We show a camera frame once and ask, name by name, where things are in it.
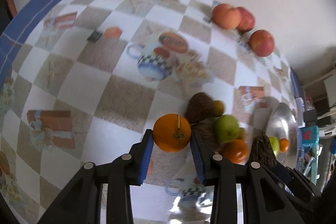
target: blue toy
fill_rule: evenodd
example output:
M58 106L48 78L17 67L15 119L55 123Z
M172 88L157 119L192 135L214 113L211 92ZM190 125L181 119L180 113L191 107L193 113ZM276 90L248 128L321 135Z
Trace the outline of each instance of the blue toy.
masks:
M307 147L312 147L314 145L318 145L320 137L319 137L319 127L312 126L302 128L302 145Z

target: blue gripper pad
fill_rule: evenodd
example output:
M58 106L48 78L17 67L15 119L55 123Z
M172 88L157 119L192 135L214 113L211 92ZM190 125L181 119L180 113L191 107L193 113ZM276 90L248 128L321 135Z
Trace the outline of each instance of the blue gripper pad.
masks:
M202 185L204 185L205 184L204 163L193 133L191 134L190 148L191 153L193 154L197 178L202 183Z
M146 148L140 161L139 177L138 177L139 184L142 184L147 177L147 171L152 156L153 146L154 146L154 140L151 133L148 137Z

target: green apple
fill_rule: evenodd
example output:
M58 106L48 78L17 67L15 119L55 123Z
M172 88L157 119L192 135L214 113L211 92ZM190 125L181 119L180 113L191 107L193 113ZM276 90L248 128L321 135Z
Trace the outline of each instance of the green apple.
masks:
M240 127L238 131L237 139L245 140L245 138L246 138L246 130L245 128Z
M214 125L214 133L219 143L231 142L239 135L239 124L232 115L220 116Z
M280 150L280 144L277 137L268 137L271 143L274 155L277 156Z

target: screw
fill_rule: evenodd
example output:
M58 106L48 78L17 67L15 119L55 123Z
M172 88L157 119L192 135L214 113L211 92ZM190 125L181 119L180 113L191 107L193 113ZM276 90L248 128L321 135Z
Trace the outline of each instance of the screw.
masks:
M121 158L122 158L123 160L130 160L130 159L132 158L132 155L131 155L131 154L123 154L123 155L121 156Z
M220 161L220 160L223 159L222 155L220 155L220 154L214 154L214 155L212 156L212 158L213 158L214 160L218 160L218 161Z
M253 169L259 169L260 168L260 163L258 163L256 161L253 161L253 162L251 162L251 167Z
M93 162L89 161L89 162L84 164L84 168L87 169L87 170L91 169L92 167L93 167Z

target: apple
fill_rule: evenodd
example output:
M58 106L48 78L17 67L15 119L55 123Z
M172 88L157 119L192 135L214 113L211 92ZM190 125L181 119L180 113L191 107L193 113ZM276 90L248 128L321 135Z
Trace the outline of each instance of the apple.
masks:
M237 7L241 14L241 21L237 27L241 32L249 32L255 27L255 18L252 13L244 7Z
M246 130L245 128L239 128L239 134L238 134L238 137L237 139L240 139L240 140L245 140L246 139Z
M241 22L240 11L230 4L219 4L212 11L212 21L226 30L233 30Z
M249 38L249 45L260 57L269 56L275 47L273 36L266 30L257 30Z
M233 141L240 131L236 118L228 114L220 116L215 121L213 129L219 143Z

